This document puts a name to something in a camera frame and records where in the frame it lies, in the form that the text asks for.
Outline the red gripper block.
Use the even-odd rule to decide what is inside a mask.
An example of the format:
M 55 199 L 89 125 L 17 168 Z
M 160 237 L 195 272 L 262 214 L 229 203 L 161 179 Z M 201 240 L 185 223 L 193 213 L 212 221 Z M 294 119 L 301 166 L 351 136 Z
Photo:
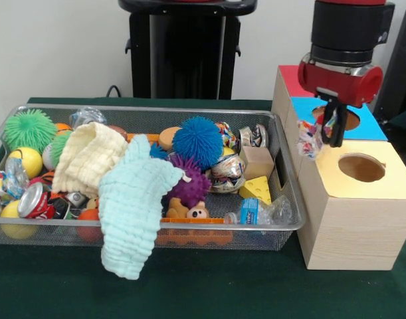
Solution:
M 329 100 L 324 109 L 322 141 L 339 148 L 348 119 L 346 105 L 361 107 L 372 102 L 383 83 L 383 71 L 372 64 L 358 67 L 326 64 L 307 54 L 298 65 L 298 82 L 314 96 Z

